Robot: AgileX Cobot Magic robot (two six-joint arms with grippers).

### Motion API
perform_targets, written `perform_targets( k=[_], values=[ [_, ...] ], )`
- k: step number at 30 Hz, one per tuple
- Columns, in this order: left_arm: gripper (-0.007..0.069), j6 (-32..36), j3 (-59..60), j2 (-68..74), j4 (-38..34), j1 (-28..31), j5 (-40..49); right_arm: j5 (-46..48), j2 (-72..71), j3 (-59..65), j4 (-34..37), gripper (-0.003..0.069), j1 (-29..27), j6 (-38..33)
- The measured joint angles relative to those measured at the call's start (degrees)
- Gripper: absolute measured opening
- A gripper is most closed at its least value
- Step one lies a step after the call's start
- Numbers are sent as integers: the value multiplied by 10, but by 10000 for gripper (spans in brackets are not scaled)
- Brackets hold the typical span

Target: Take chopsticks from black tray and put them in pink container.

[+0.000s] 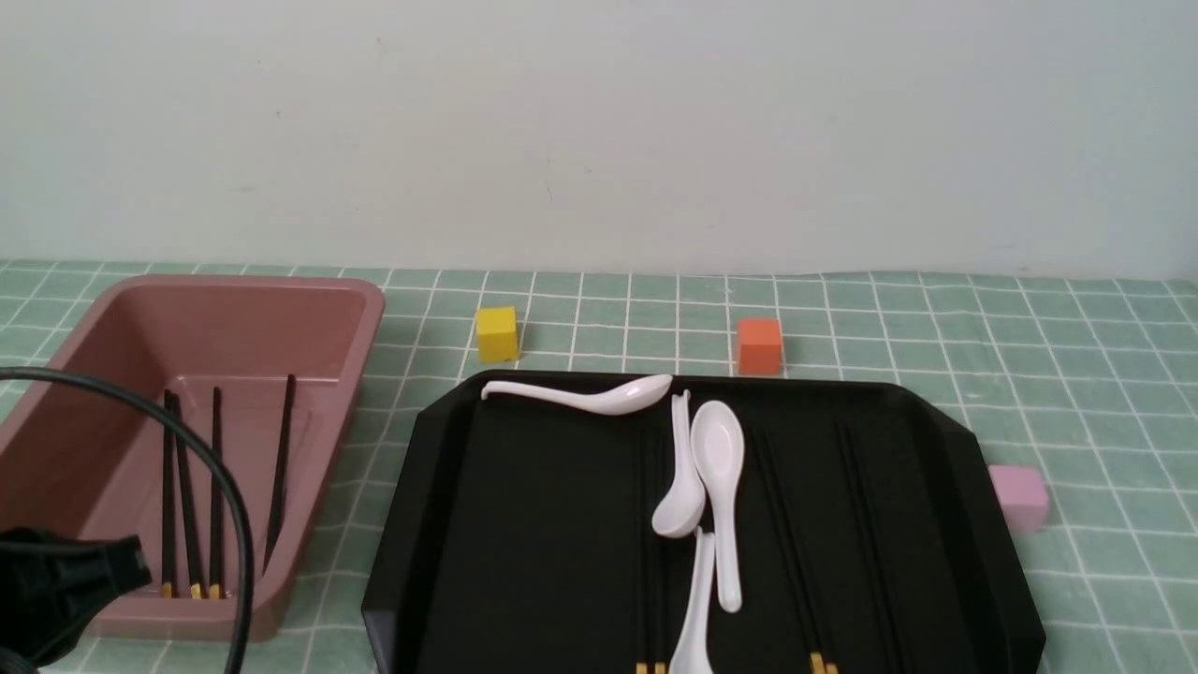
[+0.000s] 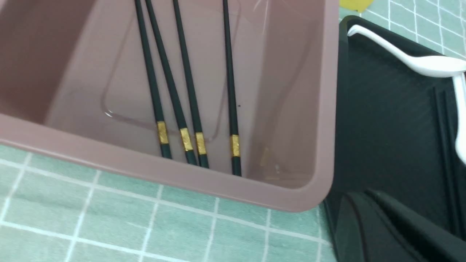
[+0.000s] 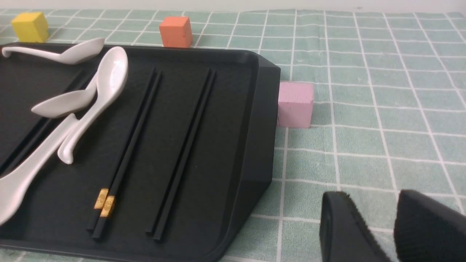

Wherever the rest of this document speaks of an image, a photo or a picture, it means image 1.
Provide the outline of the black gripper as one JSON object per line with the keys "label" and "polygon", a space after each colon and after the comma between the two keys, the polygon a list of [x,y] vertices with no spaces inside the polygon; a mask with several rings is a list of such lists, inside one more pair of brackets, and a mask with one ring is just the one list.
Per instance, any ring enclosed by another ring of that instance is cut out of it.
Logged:
{"label": "black gripper", "polygon": [[16,528],[1,541],[1,661],[41,668],[73,652],[99,611],[153,583],[140,538],[69,540]]}

